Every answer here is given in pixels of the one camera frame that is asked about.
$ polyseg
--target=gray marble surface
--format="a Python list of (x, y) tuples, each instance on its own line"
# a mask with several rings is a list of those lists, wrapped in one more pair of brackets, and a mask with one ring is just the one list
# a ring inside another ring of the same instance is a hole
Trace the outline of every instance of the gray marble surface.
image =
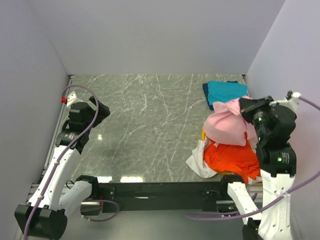
[[(111, 115), (91, 130), (70, 179), (79, 175), (106, 182), (195, 182), (203, 179), (186, 160), (201, 139), (202, 126), (212, 111), (202, 83), (238, 81), (241, 75), (118, 74), (75, 75), (71, 81), (91, 88)], [(90, 94), (73, 88), (87, 101)], [(68, 110), (62, 115), (64, 122)]]

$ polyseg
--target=red connector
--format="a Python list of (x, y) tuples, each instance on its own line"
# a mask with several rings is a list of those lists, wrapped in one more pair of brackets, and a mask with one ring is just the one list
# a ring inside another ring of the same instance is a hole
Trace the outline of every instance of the red connector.
[(67, 98), (66, 98), (65, 96), (62, 96), (62, 97), (61, 97), (61, 102), (62, 102), (63, 104), (67, 104)]

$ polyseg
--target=gray wall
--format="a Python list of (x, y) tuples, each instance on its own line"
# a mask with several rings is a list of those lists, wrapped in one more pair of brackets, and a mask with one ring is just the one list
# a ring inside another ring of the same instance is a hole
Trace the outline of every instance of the gray wall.
[(0, 239), (41, 173), (67, 74), (25, 0), (0, 1)]
[[(253, 98), (282, 99), (301, 92), (320, 104), (320, 1), (287, 0), (246, 76)], [(296, 184), (320, 168), (320, 112), (301, 103), (291, 144), (297, 154)], [(302, 239), (320, 236), (320, 179), (292, 194), (293, 213)]]
[(246, 74), (285, 0), (28, 0), (68, 74)]

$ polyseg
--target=black cable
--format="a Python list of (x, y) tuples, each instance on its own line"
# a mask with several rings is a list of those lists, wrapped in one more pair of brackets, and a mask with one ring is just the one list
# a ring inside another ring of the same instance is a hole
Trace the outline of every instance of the black cable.
[(68, 189), (71, 189), (71, 187), (68, 186), (68, 182), (70, 182), (70, 183), (72, 183), (73, 185), (75, 185), (75, 183), (74, 183), (72, 180), (66, 181), (65, 186), (66, 186)]

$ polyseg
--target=robotic arm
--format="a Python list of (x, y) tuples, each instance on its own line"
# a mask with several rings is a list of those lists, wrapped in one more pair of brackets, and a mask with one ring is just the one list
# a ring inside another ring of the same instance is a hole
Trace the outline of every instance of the robotic arm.
[[(89, 100), (95, 103), (93, 96)], [(70, 108), (69, 119), (65, 121), (62, 131), (57, 136), (53, 156), (41, 184), (27, 205), (18, 205), (14, 213), (21, 231), (24, 232), (27, 219), (33, 207), (39, 198), (42, 199), (31, 219), (28, 229), (29, 236), (60, 239), (67, 227), (68, 217), (76, 207), (87, 198), (100, 199), (98, 179), (84, 175), (78, 177), (73, 187), (61, 197), (63, 187), (68, 180), (72, 167), (79, 159), (84, 146), (89, 140), (90, 130), (67, 150), (58, 163), (48, 188), (43, 195), (40, 195), (49, 179), (49, 175), (52, 173), (54, 165), (57, 164), (58, 156), (94, 119), (95, 110), (88, 103), (77, 98), (74, 91), (68, 95), (67, 107)], [(92, 127), (95, 128), (109, 115), (109, 108), (98, 101), (98, 116)]]
[[(258, 144), (263, 207), (286, 194), (295, 180), (297, 157), (288, 143), (296, 127), (296, 110), (300, 94), (288, 92), (285, 100), (274, 101), (271, 96), (262, 99), (239, 100), (242, 117), (252, 123)], [(235, 202), (241, 215), (258, 210), (241, 181), (230, 181), (227, 193)], [(290, 240), (290, 194), (277, 204), (252, 217), (243, 218), (244, 240)]]

